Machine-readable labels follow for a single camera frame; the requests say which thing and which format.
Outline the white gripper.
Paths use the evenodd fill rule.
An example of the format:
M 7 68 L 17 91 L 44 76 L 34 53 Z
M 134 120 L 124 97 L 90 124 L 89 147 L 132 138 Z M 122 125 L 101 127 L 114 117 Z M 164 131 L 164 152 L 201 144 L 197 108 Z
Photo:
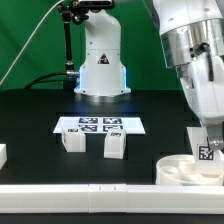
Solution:
M 209 66 L 204 54 L 191 63 L 178 68 L 180 82 L 189 107 L 207 126 L 211 150 L 224 148 L 224 61 L 220 56 L 212 58 L 214 80 L 210 81 Z

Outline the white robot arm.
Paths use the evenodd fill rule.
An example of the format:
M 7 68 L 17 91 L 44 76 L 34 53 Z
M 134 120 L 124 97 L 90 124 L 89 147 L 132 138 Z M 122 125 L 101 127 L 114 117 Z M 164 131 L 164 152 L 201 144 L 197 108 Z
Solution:
M 90 12 L 75 92 L 92 100 L 181 87 L 213 150 L 224 149 L 224 0 L 137 0 Z

